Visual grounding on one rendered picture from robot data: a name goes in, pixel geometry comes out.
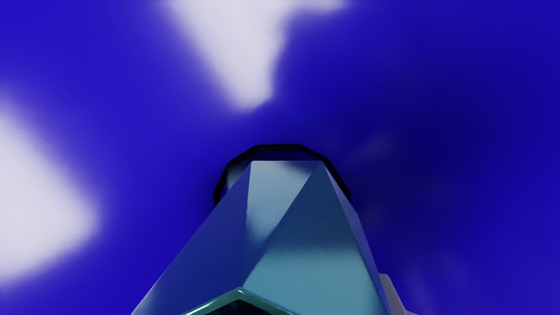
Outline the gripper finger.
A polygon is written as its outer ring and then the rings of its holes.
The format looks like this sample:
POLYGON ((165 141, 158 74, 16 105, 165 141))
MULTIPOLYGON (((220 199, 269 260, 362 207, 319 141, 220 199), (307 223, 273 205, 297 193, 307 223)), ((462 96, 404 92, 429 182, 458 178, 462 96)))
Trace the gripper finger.
POLYGON ((380 280, 387 297, 392 315, 410 315, 404 307, 390 277, 387 274, 381 273, 380 280))

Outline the teal faceted mug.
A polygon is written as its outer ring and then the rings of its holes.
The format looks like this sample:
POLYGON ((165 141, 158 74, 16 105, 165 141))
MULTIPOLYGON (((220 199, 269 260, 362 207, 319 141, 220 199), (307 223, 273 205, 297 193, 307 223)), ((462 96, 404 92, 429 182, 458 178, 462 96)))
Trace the teal faceted mug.
POLYGON ((296 315, 392 315, 357 213, 318 160, 251 162, 132 315, 201 312, 236 289, 296 315))

